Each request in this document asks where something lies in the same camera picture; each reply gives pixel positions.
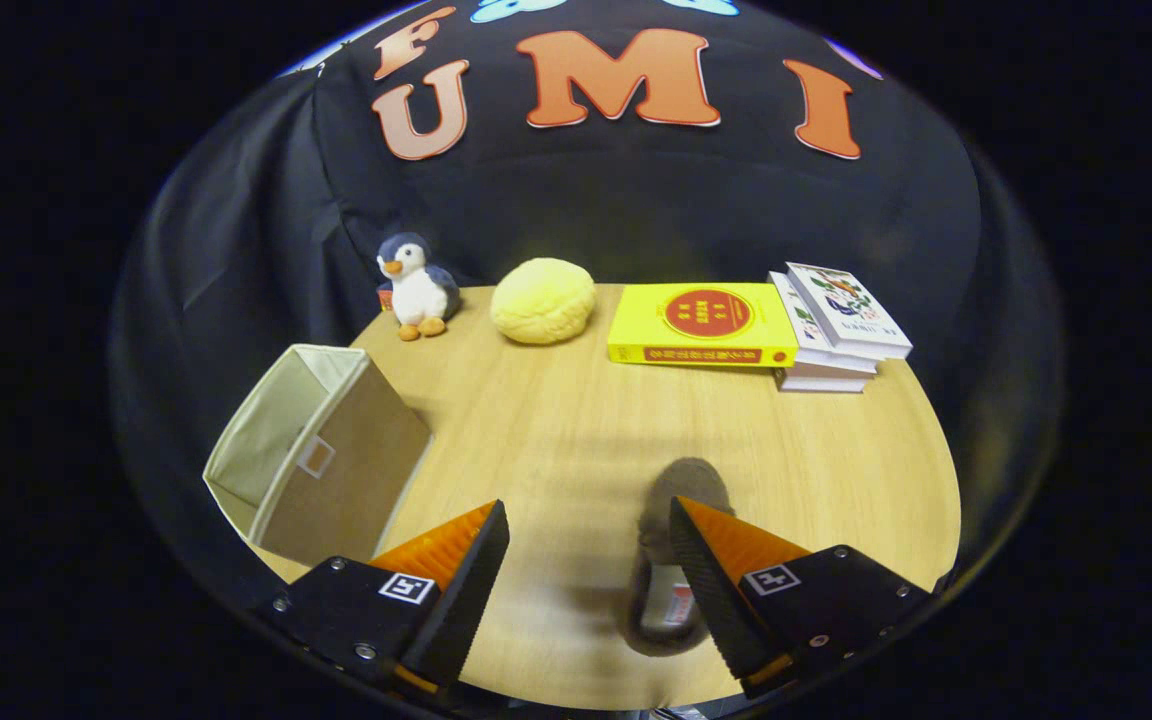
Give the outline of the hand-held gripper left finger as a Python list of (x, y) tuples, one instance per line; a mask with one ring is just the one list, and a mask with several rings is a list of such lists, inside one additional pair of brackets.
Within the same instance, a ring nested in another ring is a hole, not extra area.
[(493, 500), (366, 562), (325, 559), (270, 598), (270, 628), (378, 691), (444, 700), (508, 546), (506, 505)]

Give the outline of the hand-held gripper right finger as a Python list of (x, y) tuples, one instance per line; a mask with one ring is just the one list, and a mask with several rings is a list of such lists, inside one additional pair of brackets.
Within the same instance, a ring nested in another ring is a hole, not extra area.
[(849, 544), (805, 550), (692, 498), (672, 498), (669, 539), (749, 700), (859, 662), (933, 597)]

